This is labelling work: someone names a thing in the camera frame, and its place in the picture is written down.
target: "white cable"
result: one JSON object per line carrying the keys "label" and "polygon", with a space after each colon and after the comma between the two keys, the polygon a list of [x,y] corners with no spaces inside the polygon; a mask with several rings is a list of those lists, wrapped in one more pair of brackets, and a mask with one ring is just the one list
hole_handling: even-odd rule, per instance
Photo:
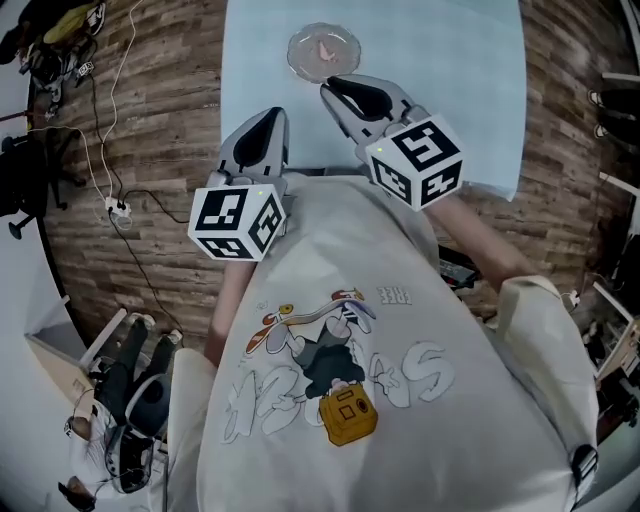
{"label": "white cable", "polygon": [[[107,162],[104,159],[104,145],[107,142],[107,138],[109,137],[109,135],[111,134],[113,129],[118,124],[118,107],[116,106],[116,100],[113,97],[113,93],[116,90],[116,85],[118,85],[118,80],[120,78],[120,73],[122,73],[122,68],[124,67],[124,63],[127,61],[127,57],[129,56],[129,51],[131,50],[131,46],[133,46],[133,41],[135,40],[136,34],[137,34],[136,24],[133,22],[133,11],[135,11],[136,8],[142,2],[144,2],[144,0],[138,0],[136,5],[134,5],[131,8],[131,10],[129,11],[129,21],[131,21],[131,28],[133,28],[133,35],[131,36],[131,41],[129,41],[129,46],[127,47],[127,51],[124,53],[124,57],[122,58],[122,62],[120,62],[120,68],[118,69],[118,73],[116,74],[116,79],[113,82],[113,87],[111,87],[111,103],[113,104],[113,124],[107,130],[107,133],[105,134],[104,138],[102,139],[102,144],[100,145],[100,158],[102,158],[102,165],[104,165],[104,168],[105,168],[105,170],[107,172],[109,172],[109,168],[107,167]],[[111,198],[112,193],[113,193],[113,182],[111,182],[111,188],[109,189],[109,198]]]}
{"label": "white cable", "polygon": [[114,219],[114,218],[115,218],[114,223],[116,224],[116,226],[118,226],[118,229],[119,229],[120,231],[131,231],[131,228],[133,227],[133,219],[132,219],[131,217],[128,217],[128,219],[129,219],[129,226],[128,226],[128,227],[126,227],[126,228],[123,228],[123,227],[122,227],[122,224],[120,223],[120,220],[121,220],[123,217],[114,216],[114,215],[113,215],[113,213],[112,213],[112,214],[111,214],[111,219]]}
{"label": "white cable", "polygon": [[[98,194],[100,194],[100,197],[102,198],[102,202],[106,203],[107,198],[104,197],[102,192],[100,192],[100,189],[98,188],[98,184],[96,183],[96,177],[93,175],[93,169],[91,168],[91,157],[89,156],[89,145],[87,144],[87,138],[85,137],[84,132],[80,128],[73,128],[71,126],[47,126],[46,128],[33,128],[31,130],[27,130],[27,132],[46,132],[47,130],[52,130],[52,129],[71,130],[71,131],[80,132],[80,135],[82,135],[82,140],[84,142],[84,150],[87,153],[87,165],[89,166],[89,174],[91,174],[91,179],[93,180],[93,186],[98,191]],[[107,174],[109,175],[109,183],[111,184],[111,188],[113,188],[113,182],[111,181],[111,173],[107,171]]]}
{"label": "white cable", "polygon": [[602,274],[598,274],[597,272],[587,272],[588,276],[598,276],[600,279],[602,279],[605,283],[607,282],[607,278],[604,277]]}
{"label": "white cable", "polygon": [[[102,211],[104,211],[104,202],[102,202],[101,198],[100,199],[100,204],[102,206]],[[91,203],[91,210],[93,211],[93,216],[96,218],[96,220],[101,224],[101,225],[105,225],[105,224],[109,224],[108,222],[106,222],[108,219],[105,219],[104,217],[100,217],[98,215],[98,212],[96,212],[96,205],[95,202]]]}

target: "yellow bag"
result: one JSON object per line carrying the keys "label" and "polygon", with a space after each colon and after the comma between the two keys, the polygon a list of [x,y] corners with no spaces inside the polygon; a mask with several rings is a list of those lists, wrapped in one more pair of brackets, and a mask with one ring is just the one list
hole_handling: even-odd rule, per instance
{"label": "yellow bag", "polygon": [[368,436],[378,423],[378,413],[360,383],[322,397],[319,409],[329,441],[336,446]]}

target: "table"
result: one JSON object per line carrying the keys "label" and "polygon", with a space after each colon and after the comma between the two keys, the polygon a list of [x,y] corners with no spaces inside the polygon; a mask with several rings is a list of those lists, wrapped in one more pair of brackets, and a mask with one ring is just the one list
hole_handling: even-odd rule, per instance
{"label": "table", "polygon": [[341,25],[360,41],[357,73],[393,80],[445,116],[467,150],[466,181],[513,199],[527,91],[518,0],[229,0],[223,140],[254,114],[281,106],[290,121],[290,167],[359,165],[319,86],[287,63],[291,36],[315,22]]}
{"label": "table", "polygon": [[65,296],[36,324],[25,338],[34,356],[51,381],[79,413],[91,415],[94,383],[88,378],[94,359],[126,318],[127,310],[120,308],[110,322],[85,349],[84,343],[69,317]]}

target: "white cube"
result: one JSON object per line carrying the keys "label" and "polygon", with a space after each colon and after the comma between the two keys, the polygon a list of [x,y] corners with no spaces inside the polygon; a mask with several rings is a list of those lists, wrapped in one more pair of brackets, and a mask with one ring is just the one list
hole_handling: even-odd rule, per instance
{"label": "white cube", "polygon": [[366,148],[373,181],[415,211],[462,186],[462,144],[440,115]]}
{"label": "white cube", "polygon": [[201,188],[189,237],[214,260],[262,261],[285,218],[273,185]]}

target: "black chair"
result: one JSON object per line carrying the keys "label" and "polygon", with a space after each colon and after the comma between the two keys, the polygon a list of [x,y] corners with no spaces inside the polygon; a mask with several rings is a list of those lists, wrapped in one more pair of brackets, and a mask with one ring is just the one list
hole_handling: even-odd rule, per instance
{"label": "black chair", "polygon": [[55,147],[57,130],[47,131],[46,143],[31,135],[2,141],[0,154],[0,217],[22,211],[25,219],[9,223],[9,231],[17,240],[22,239],[22,228],[35,218],[44,218],[47,212],[49,185],[51,185],[56,206],[66,210],[67,204],[60,202],[58,183],[69,181],[76,187],[84,187],[86,182],[75,178],[63,170],[62,157],[69,144],[80,133],[75,131],[67,137],[59,149]]}

